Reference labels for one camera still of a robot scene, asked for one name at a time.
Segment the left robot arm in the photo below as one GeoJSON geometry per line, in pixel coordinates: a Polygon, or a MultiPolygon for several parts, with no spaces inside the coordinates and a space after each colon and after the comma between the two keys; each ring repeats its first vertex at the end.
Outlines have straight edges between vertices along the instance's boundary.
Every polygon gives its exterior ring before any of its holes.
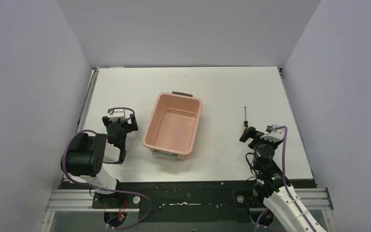
{"type": "Polygon", "coordinates": [[[94,200],[111,208],[124,206],[126,195],[120,190],[120,182],[111,177],[103,164],[122,164],[127,150],[127,134],[137,131],[134,114],[129,117],[103,116],[106,133],[88,135],[82,130],[72,138],[64,152],[60,166],[64,173],[85,180],[95,190],[94,200]]]}

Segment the yellow black handled screwdriver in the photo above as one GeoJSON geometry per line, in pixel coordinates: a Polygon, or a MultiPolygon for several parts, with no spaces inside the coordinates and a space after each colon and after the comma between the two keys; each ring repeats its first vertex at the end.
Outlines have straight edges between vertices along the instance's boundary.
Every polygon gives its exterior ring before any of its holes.
{"type": "Polygon", "coordinates": [[[243,132],[248,129],[248,120],[247,120],[247,109],[246,106],[244,107],[244,121],[243,121],[243,132]]]}

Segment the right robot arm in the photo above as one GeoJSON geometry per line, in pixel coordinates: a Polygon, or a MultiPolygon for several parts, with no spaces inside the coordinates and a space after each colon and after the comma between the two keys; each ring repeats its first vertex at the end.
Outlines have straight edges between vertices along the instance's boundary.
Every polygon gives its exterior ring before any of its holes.
{"type": "Polygon", "coordinates": [[[245,123],[239,140],[248,139],[253,160],[247,163],[258,184],[254,190],[266,207],[260,215],[271,212],[288,232],[323,232],[286,176],[287,126],[269,125],[260,132],[245,123]]]}

